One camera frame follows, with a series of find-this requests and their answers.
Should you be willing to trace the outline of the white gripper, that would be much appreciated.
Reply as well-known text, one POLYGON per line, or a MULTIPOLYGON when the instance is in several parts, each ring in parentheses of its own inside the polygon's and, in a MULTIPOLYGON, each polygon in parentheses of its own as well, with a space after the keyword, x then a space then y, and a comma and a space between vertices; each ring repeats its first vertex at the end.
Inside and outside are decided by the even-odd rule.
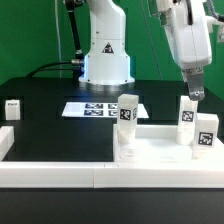
POLYGON ((209 34, 213 25, 224 25, 224 15, 215 11, 213 0, 156 0, 156 5, 189 98, 201 101, 205 97, 203 67, 212 62, 209 34))

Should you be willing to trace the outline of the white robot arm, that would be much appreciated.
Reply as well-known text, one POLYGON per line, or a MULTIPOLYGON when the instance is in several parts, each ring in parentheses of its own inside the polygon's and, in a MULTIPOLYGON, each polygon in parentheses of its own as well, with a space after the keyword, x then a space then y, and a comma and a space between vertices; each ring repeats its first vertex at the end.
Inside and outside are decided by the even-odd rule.
MULTIPOLYGON (((90 50, 79 81, 98 89, 134 82, 125 51, 126 15, 113 0, 82 0, 90 11, 90 50)), ((147 0, 149 13, 160 19, 174 62, 180 67, 191 100, 205 97, 203 68, 212 62, 209 34, 224 25, 213 0, 147 0)))

